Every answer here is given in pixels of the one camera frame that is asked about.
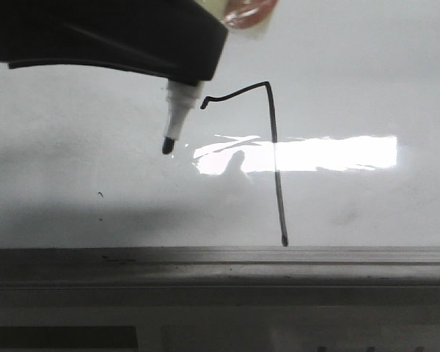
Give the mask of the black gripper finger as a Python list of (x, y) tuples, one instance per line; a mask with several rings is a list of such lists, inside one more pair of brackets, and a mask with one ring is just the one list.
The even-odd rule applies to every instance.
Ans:
[(86, 65), (195, 85), (228, 31), (195, 1), (0, 1), (0, 62)]

